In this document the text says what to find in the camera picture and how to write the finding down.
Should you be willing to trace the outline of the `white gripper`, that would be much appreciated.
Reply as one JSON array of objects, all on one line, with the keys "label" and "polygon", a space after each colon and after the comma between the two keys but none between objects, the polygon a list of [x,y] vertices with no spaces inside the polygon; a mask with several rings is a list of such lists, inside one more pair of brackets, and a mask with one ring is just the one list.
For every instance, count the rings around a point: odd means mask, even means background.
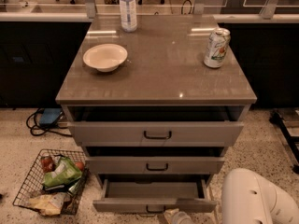
[{"label": "white gripper", "polygon": [[191,217],[179,209],[167,209],[164,211],[164,217],[168,224],[194,224]]}]

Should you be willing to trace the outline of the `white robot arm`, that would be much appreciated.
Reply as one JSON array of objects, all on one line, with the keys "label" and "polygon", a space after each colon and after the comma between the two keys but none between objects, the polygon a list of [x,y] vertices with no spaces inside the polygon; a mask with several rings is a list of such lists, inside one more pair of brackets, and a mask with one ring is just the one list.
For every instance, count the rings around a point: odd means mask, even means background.
[{"label": "white robot arm", "polygon": [[223,181],[221,224],[299,224],[299,207],[284,189],[244,168]]}]

